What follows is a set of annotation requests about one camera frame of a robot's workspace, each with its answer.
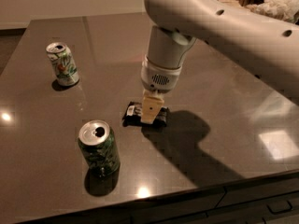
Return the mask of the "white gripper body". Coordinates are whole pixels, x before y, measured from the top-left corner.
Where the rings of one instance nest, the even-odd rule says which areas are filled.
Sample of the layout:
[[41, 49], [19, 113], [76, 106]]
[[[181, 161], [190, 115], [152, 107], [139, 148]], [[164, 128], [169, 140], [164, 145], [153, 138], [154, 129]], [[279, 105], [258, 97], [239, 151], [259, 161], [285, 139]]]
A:
[[141, 81], [147, 91], [167, 93], [176, 87], [180, 73], [181, 67], [163, 68], [145, 58], [141, 68]]

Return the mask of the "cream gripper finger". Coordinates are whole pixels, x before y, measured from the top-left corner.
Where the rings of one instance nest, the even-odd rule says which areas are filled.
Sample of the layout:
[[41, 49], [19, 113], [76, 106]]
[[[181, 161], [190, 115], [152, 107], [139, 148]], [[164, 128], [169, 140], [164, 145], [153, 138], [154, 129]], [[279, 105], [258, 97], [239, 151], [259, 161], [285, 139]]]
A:
[[164, 95], [157, 91], [144, 90], [141, 122], [152, 124], [164, 105]]

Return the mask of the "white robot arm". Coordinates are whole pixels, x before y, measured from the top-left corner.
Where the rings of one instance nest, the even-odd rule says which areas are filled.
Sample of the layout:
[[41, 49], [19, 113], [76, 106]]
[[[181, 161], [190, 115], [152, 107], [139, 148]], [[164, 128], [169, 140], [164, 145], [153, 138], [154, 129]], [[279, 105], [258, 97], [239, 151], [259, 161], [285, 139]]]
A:
[[178, 81], [196, 39], [259, 76], [293, 103], [299, 101], [299, 27], [218, 0], [144, 0], [154, 22], [142, 64], [141, 121], [151, 124], [164, 94]]

